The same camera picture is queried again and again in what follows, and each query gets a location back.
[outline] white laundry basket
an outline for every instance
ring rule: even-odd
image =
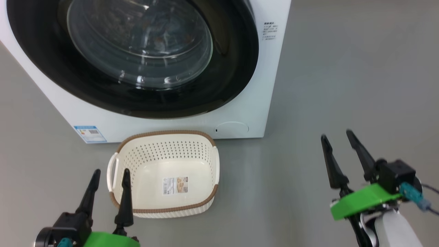
[[[212,205],[220,179],[216,145],[199,131],[159,131],[124,140],[107,169],[110,198],[117,208],[126,168],[131,173],[133,214],[142,218],[202,213]]]

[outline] glass door window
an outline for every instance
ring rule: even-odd
[[[138,89],[190,82],[213,51],[206,22],[185,0],[73,0],[67,27],[85,59]]]

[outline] gray floor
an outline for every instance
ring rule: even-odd
[[[362,170],[345,129],[375,157],[401,158],[439,187],[439,4],[434,1],[302,0],[284,40],[266,136],[218,141],[220,187],[205,213],[135,219],[142,246],[356,246],[334,222],[320,135],[326,133],[353,189]],[[0,237],[30,246],[63,211],[74,211],[94,169],[116,144],[86,145],[0,47]],[[101,179],[94,230],[112,231],[116,209]],[[439,199],[431,193],[439,209]],[[402,213],[424,246],[439,218]]]

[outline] green plastic part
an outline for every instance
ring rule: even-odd
[[[366,188],[341,198],[337,203],[332,205],[332,217],[334,217],[334,220],[341,220],[400,197],[402,197],[402,195],[399,193],[395,195],[389,194],[378,183],[371,184]]]
[[[140,244],[129,237],[108,232],[92,232],[84,247],[140,247]]]

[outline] warning label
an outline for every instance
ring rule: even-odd
[[[274,22],[264,22],[262,40],[274,40],[277,34],[277,24]]]

